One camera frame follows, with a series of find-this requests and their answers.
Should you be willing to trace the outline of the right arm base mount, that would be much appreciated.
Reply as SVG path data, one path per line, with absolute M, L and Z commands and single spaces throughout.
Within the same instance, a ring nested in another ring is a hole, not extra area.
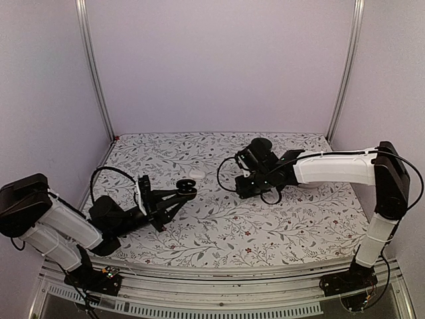
M 348 270 L 322 276 L 319 280 L 319 287 L 325 296 L 335 296 L 369 288 L 377 283 L 374 267 L 365 268 L 353 264 Z

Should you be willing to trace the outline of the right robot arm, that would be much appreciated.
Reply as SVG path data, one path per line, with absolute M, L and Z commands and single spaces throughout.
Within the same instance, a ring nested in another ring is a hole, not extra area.
M 271 189 L 321 182 L 356 183 L 375 187 L 375 214 L 355 254 L 343 284 L 356 290 L 369 279 L 382 249 L 408 211 L 410 176 L 390 142 L 351 152 L 306 153 L 289 150 L 281 158 L 266 138 L 255 138 L 235 155 L 243 174 L 235 179 L 242 199 Z

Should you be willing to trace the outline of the black earbud case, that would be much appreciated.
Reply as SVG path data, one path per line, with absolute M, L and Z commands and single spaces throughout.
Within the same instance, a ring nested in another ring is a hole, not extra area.
M 196 181 L 193 179 L 180 179 L 176 182 L 177 193 L 182 196 L 195 196 L 197 189 Z

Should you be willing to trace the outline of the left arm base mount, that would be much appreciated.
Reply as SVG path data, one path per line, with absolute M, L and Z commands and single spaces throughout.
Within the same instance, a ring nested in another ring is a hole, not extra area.
M 119 274 L 109 275 L 109 272 L 94 270 L 82 265 L 76 270 L 66 271 L 64 283 L 90 292 L 117 296 L 122 280 L 123 278 Z

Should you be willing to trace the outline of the white earbud case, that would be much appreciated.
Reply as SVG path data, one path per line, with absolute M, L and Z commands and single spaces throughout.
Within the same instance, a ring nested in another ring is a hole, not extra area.
M 189 172 L 189 177 L 191 179 L 204 179 L 206 177 L 206 173 L 201 170 L 193 169 Z

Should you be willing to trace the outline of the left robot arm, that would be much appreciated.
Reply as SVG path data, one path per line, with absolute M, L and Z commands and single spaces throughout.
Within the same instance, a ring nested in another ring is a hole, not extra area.
M 175 189 L 153 190 L 144 175 L 135 183 L 135 207 L 122 209 L 103 195 L 85 217 L 50 190 L 45 175 L 36 173 L 1 188 L 1 234 L 31 245 L 84 288 L 94 288 L 108 272 L 94 270 L 87 253 L 109 256 L 120 247 L 120 237 L 147 225 L 164 231 L 196 197 L 195 186 L 192 179 L 180 179 Z

